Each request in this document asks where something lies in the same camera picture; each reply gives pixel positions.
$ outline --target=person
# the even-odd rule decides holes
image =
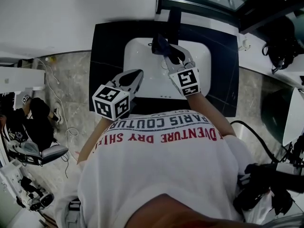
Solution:
[[[49,119],[57,124],[62,124],[62,108],[56,102],[52,112],[40,98],[26,97],[26,99],[22,108],[0,113],[1,134],[6,143],[12,140],[19,143],[32,141],[42,152],[55,142],[54,129]]]
[[[191,110],[101,119],[56,197],[57,225],[257,227],[233,206],[238,174],[254,163],[249,150],[201,93],[186,98]]]

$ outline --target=white sink basin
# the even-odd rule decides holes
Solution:
[[[163,56],[155,55],[151,51],[152,38],[135,38],[130,40],[124,49],[123,70],[142,69],[143,81],[137,97],[186,99],[182,96],[169,79]],[[192,55],[199,70],[200,88],[203,95],[207,95],[211,83],[211,54],[209,49],[197,42],[179,41],[179,46],[185,48]]]

